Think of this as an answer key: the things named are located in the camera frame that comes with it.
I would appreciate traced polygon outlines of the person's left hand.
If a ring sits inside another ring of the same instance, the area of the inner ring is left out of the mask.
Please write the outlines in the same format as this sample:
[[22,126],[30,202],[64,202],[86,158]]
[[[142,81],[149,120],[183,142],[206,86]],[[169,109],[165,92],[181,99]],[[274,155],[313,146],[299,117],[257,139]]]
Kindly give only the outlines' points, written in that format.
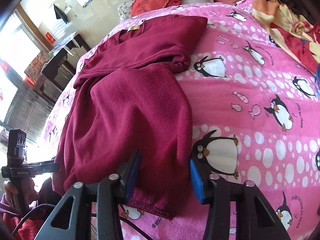
[[[31,204],[33,201],[38,200],[39,194],[34,189],[34,181],[31,178],[23,178],[21,183],[27,203]],[[14,196],[18,194],[17,187],[10,181],[5,181],[3,186],[7,203],[15,209]]]

